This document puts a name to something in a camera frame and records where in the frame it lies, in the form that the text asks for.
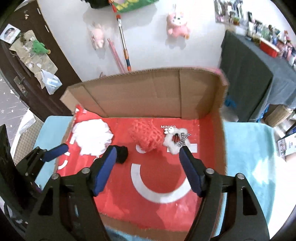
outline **table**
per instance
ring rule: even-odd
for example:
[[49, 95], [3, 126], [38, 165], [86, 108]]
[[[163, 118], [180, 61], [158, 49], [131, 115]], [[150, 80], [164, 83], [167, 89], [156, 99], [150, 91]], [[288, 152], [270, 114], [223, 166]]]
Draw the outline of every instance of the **table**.
[[239, 122], [257, 121], [269, 104], [296, 108], [296, 72], [272, 58], [245, 36], [225, 32], [220, 68], [230, 86], [229, 99]]

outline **red box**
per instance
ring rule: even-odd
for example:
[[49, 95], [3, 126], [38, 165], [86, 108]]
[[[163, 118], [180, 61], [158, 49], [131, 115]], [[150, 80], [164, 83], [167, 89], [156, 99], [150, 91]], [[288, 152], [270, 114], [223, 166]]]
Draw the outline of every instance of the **red box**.
[[260, 49], [273, 58], [279, 55], [279, 49], [265, 39], [261, 39]]

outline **mop handle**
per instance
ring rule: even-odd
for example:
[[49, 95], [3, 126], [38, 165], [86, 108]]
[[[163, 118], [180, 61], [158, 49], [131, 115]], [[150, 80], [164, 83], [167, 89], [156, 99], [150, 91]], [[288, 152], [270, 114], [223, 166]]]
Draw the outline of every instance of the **mop handle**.
[[[113, 0], [109, 0], [109, 3], [112, 6], [113, 12], [117, 13], [117, 9], [113, 4]], [[123, 31], [122, 31], [121, 16], [119, 14], [117, 14], [116, 19], [117, 19], [119, 32], [120, 32], [120, 37], [121, 37], [121, 42], [122, 42], [122, 46], [123, 46], [124, 58], [126, 60], [126, 65], [127, 65], [128, 71], [131, 72], [131, 64], [130, 64], [130, 61], [129, 61], [128, 50], [126, 48], [126, 42], [124, 40], [124, 35], [123, 35]]]

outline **pink stick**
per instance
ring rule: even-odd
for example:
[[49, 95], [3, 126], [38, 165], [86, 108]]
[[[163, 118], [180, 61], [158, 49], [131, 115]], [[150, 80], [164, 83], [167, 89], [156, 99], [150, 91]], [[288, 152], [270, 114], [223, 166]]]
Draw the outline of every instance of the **pink stick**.
[[115, 58], [116, 64], [117, 64], [117, 66], [118, 66], [120, 72], [121, 72], [122, 74], [124, 74], [124, 73], [125, 73], [125, 70], [124, 70], [123, 64], [122, 64], [122, 62], [121, 62], [121, 60], [120, 60], [120, 58], [119, 58], [119, 56], [118, 56], [118, 53], [117, 53], [117, 51], [116, 51], [116, 49], [115, 49], [115, 47], [114, 47], [114, 43], [113, 43], [110, 39], [107, 39], [107, 40], [108, 40], [108, 42], [109, 42], [109, 46], [110, 46], [110, 48], [111, 48], [111, 50], [112, 50], [113, 57]]

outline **plastic bag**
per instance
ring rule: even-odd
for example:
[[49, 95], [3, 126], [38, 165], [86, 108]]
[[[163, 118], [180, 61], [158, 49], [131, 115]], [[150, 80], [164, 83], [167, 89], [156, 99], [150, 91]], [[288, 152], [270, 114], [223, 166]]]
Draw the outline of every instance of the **plastic bag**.
[[54, 74], [41, 70], [42, 82], [45, 84], [48, 94], [52, 95], [61, 85], [62, 82]]

